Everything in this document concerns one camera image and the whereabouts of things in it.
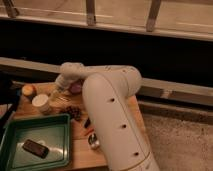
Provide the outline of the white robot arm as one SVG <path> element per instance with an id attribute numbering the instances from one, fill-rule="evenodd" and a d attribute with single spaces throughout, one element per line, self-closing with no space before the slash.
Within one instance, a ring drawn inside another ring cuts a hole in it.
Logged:
<path id="1" fill-rule="evenodd" d="M 138 69 L 66 62 L 60 66 L 56 90 L 63 92 L 79 79 L 84 81 L 83 103 L 110 171 L 160 171 L 126 102 L 141 88 Z"/>

